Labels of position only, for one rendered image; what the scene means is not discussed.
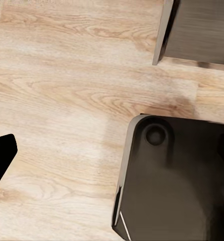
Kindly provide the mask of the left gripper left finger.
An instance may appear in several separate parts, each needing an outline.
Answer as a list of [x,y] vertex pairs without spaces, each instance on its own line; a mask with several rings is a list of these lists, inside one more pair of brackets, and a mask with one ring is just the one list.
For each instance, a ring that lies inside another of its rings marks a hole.
[[18,152],[17,141],[13,134],[0,137],[0,180]]

